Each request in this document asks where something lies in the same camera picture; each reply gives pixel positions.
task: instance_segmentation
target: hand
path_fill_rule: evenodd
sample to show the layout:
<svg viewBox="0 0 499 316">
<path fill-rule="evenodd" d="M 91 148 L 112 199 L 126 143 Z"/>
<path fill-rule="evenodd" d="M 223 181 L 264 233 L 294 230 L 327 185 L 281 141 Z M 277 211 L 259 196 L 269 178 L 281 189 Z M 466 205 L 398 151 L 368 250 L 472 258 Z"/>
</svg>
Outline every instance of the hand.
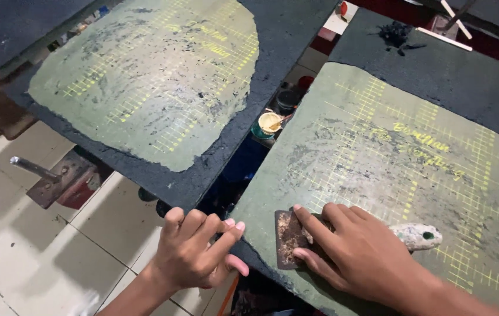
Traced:
<svg viewBox="0 0 499 316">
<path fill-rule="evenodd" d="M 221 221 L 216 214 L 206 216 L 191 210 L 174 207 L 165 216 L 158 251 L 148 263 L 146 274 L 155 278 L 159 286 L 171 291 L 190 287 L 214 287 L 222 283 L 235 268 L 243 276 L 249 274 L 246 263 L 228 254 L 246 228 L 241 221 Z M 209 240 L 224 233 L 212 246 Z"/>
<path fill-rule="evenodd" d="M 322 218 L 333 225 L 334 233 L 302 206 L 294 205 L 294 211 L 335 266 L 309 249 L 296 248 L 294 256 L 338 290 L 404 310 L 397 304 L 412 299 L 408 295 L 422 287 L 418 282 L 440 282 L 386 225 L 360 207 L 326 204 Z"/>
</svg>

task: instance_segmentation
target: white tile floor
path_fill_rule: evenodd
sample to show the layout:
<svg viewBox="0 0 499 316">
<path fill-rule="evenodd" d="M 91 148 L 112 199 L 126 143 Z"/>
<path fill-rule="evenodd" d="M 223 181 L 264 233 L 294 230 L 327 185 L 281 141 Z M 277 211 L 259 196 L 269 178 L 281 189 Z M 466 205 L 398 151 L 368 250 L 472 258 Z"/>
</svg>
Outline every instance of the white tile floor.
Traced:
<svg viewBox="0 0 499 316">
<path fill-rule="evenodd" d="M 12 142 L 0 136 L 0 315 L 66 315 L 88 290 L 99 294 L 98 309 L 157 250 L 163 222 L 155 203 L 142 202 L 139 187 L 119 173 L 81 210 L 58 204 L 43 210 L 25 195 L 38 177 L 9 158 L 21 155 L 50 168 L 72 146 L 41 122 Z M 220 290 L 223 297 L 209 305 L 215 292 L 181 291 L 153 315 L 214 316 L 225 295 Z"/>
</svg>

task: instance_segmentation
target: metal rod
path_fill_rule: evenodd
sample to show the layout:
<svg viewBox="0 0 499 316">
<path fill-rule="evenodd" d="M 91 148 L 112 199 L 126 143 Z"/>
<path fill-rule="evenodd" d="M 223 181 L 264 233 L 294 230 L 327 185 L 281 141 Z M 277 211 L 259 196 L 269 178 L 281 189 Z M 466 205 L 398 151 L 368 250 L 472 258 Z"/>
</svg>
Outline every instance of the metal rod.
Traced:
<svg viewBox="0 0 499 316">
<path fill-rule="evenodd" d="M 53 183 L 58 183 L 62 178 L 62 176 L 59 176 L 53 173 L 52 171 L 47 170 L 33 162 L 29 162 L 27 159 L 21 157 L 11 157 L 11 159 L 9 159 L 9 163 L 21 169 L 25 169 L 29 172 L 32 172 L 42 178 L 47 178 Z"/>
<path fill-rule="evenodd" d="M 456 12 L 456 15 L 453 16 L 449 21 L 448 23 L 446 23 L 446 25 L 443 26 L 442 30 L 444 31 L 448 31 L 450 30 L 450 28 L 452 27 L 452 25 L 454 25 L 454 23 L 456 23 L 456 21 L 458 21 L 458 19 L 464 14 L 466 13 L 466 11 L 468 11 L 468 9 L 476 2 L 476 0 L 468 0 L 466 1 L 466 3 L 460 8 L 460 10 L 458 10 L 458 12 Z"/>
</svg>

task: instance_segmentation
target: fingernail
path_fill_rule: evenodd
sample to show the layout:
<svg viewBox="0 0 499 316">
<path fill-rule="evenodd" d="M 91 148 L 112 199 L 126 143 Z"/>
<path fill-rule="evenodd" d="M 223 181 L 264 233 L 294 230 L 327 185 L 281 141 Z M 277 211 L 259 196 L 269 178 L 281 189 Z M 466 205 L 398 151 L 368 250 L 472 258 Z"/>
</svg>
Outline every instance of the fingernail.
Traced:
<svg viewBox="0 0 499 316">
<path fill-rule="evenodd" d="M 238 228 L 239 230 L 243 231 L 246 228 L 246 224 L 243 221 L 239 221 L 236 224 L 236 228 Z"/>
<path fill-rule="evenodd" d="M 304 259 L 304 257 L 306 257 L 306 252 L 301 248 L 294 248 L 292 254 L 298 259 Z"/>
<path fill-rule="evenodd" d="M 236 223 L 236 221 L 235 221 L 233 218 L 229 218 L 229 219 L 226 219 L 226 220 L 224 221 L 224 223 L 225 223 L 226 225 L 228 225 L 228 226 L 233 226 L 233 225 Z"/>
</svg>

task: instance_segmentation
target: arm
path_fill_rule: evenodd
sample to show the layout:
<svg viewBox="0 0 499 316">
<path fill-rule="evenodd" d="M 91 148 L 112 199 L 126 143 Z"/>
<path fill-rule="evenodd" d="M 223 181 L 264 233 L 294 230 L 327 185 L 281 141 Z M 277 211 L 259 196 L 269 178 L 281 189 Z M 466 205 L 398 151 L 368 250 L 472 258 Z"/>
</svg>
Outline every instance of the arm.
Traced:
<svg viewBox="0 0 499 316">
<path fill-rule="evenodd" d="M 416 262 L 381 221 L 360 207 L 328 203 L 322 217 L 331 232 L 300 205 L 294 211 L 335 266 L 309 249 L 294 255 L 341 291 L 376 301 L 409 316 L 499 316 L 499 310 L 443 282 Z"/>
<path fill-rule="evenodd" d="M 206 216 L 199 210 L 184 216 L 179 207 L 165 220 L 154 258 L 98 316 L 148 316 L 183 288 L 218 286 L 232 269 L 248 275 L 248 266 L 228 254 L 244 232 L 242 221 L 221 221 L 216 214 Z M 211 246 L 211 238 L 222 232 Z"/>
</svg>

